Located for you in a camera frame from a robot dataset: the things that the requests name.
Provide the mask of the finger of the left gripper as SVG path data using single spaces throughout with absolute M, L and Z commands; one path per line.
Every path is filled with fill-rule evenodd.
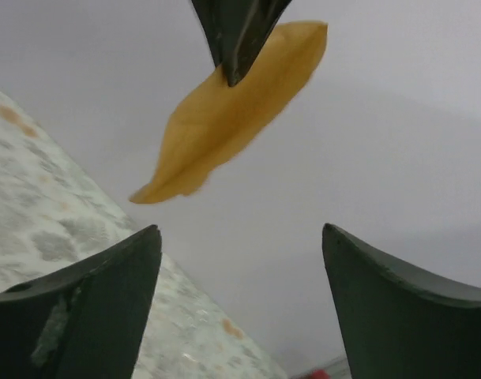
M 249 72 L 291 0 L 192 0 L 213 63 L 229 87 Z

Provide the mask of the brown paper coffee filter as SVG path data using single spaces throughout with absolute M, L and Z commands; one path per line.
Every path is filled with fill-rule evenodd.
M 196 193 L 304 88 L 325 53 L 327 34 L 322 21 L 279 24 L 236 86 L 216 69 L 171 114 L 154 175 L 130 201 L 157 204 Z

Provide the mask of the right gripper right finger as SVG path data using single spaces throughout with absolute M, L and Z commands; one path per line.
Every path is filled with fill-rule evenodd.
M 327 223 L 322 253 L 353 378 L 481 379 L 481 288 Z

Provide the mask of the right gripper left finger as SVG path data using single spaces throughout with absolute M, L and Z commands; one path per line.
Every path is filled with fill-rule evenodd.
M 150 225 L 0 293 L 0 378 L 130 378 L 162 260 Z

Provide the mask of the dark mug red rim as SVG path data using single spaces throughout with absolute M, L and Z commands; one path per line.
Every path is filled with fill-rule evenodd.
M 330 374 L 324 369 L 314 369 L 303 374 L 300 379 L 331 379 Z

